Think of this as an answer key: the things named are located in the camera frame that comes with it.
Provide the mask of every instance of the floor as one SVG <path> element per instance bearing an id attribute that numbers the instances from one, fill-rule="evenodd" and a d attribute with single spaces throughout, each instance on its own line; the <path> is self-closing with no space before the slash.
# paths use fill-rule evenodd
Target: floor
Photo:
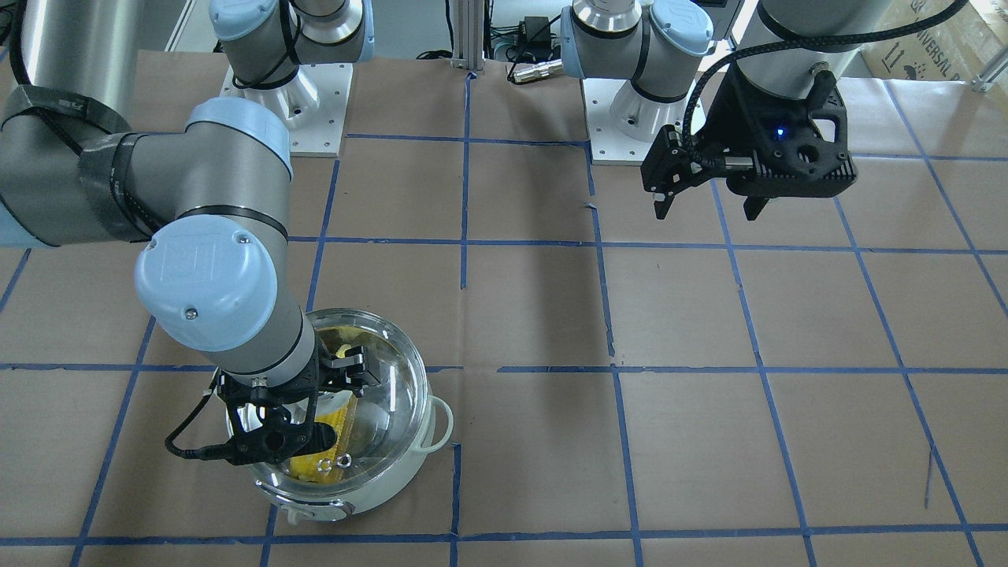
<path id="1" fill-rule="evenodd" d="M 142 56 L 146 131 L 227 66 Z M 589 162 L 576 81 L 356 72 L 343 157 L 294 159 L 291 285 L 403 327 L 454 444 L 375 511 L 289 526 L 246 471 L 164 451 L 212 368 L 135 299 L 139 245 L 2 250 L 0 565 L 1008 565 L 983 97 L 845 79 L 851 190 L 749 223 L 716 183 L 659 222 L 636 169 Z M 222 439 L 211 408 L 180 443 Z"/>

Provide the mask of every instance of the pot handle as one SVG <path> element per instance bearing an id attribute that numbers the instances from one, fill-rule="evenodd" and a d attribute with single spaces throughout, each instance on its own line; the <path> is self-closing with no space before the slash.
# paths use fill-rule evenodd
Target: pot handle
<path id="1" fill-rule="evenodd" d="M 445 446 L 446 443 L 448 443 L 448 438 L 452 437 L 452 431 L 455 429 L 455 415 L 452 414 L 452 408 L 449 407 L 448 403 L 446 403 L 440 398 L 437 398 L 436 395 L 430 396 L 430 403 L 431 406 L 439 406 L 440 409 L 444 410 L 445 412 L 445 417 L 448 419 L 448 425 L 445 427 L 445 436 L 440 438 L 440 441 L 428 447 L 423 447 L 422 445 L 417 445 L 413 447 L 412 450 L 416 453 L 433 453 L 437 449 L 440 449 L 442 447 Z M 430 409 L 430 412 L 431 412 L 431 419 L 434 419 L 432 407 Z"/>

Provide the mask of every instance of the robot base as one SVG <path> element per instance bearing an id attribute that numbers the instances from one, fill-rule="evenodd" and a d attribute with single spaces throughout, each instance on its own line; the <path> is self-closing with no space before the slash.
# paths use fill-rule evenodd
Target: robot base
<path id="1" fill-rule="evenodd" d="M 640 141 L 624 134 L 613 119 L 610 109 L 624 83 L 623 79 L 582 81 L 592 161 L 600 165 L 639 165 L 654 141 Z M 698 108 L 694 112 L 692 131 L 700 130 L 705 120 L 704 109 Z"/>
<path id="2" fill-rule="evenodd" d="M 339 157 L 354 66 L 343 63 L 304 65 L 301 73 L 306 73 L 319 89 L 319 108 L 302 126 L 290 129 L 290 154 Z M 233 76 L 229 68 L 221 87 L 222 97 L 241 96 L 241 91 L 231 84 Z"/>

